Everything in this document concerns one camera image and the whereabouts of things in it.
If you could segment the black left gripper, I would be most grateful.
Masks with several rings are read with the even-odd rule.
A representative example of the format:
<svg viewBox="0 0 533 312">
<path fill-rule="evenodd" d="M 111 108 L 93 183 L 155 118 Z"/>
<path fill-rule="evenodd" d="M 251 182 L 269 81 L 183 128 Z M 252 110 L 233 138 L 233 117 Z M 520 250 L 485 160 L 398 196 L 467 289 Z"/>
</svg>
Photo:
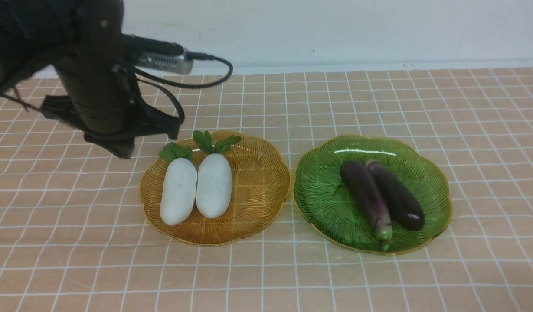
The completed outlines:
<svg viewBox="0 0 533 312">
<path fill-rule="evenodd" d="M 185 120 L 177 98 L 159 86 L 173 103 L 177 115 L 169 115 L 143 100 L 135 75 L 60 74 L 65 96 L 46 96 L 40 110 L 54 119 L 83 132 L 84 140 L 98 145 L 115 157 L 129 159 L 135 139 L 166 134 L 175 140 Z"/>
</svg>

